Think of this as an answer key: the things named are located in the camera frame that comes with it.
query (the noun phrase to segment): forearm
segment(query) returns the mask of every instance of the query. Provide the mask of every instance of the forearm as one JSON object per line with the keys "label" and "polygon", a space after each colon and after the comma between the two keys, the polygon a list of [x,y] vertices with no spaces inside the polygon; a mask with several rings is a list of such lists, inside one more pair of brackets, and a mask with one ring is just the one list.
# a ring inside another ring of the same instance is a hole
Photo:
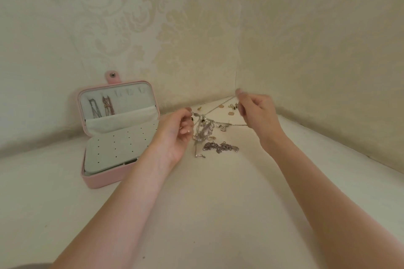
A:
{"label": "forearm", "polygon": [[52,268],[125,268],[130,266],[144,224],[169,168],[153,146],[63,251]]}
{"label": "forearm", "polygon": [[404,248],[286,136],[265,147],[312,226],[331,268],[402,268]]}

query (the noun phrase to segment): white velvet lining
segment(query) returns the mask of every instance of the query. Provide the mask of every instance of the white velvet lining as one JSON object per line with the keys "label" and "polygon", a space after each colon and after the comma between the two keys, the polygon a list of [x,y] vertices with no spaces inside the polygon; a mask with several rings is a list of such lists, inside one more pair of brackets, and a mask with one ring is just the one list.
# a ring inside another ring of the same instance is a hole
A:
{"label": "white velvet lining", "polygon": [[86,127],[88,133],[94,136],[142,124],[153,119],[158,119],[158,111],[155,106],[150,106],[127,113],[87,119]]}

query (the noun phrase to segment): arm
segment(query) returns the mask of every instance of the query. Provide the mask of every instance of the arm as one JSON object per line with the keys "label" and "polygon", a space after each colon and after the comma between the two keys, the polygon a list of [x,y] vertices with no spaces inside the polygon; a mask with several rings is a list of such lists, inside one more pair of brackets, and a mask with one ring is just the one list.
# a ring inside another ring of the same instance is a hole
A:
{"label": "arm", "polygon": [[282,171],[330,268],[404,267],[404,246],[351,201],[290,140],[272,99],[238,90],[239,110]]}
{"label": "arm", "polygon": [[192,138],[191,112],[179,110],[159,122],[149,148],[130,174],[53,263],[59,268],[128,268],[164,180]]}

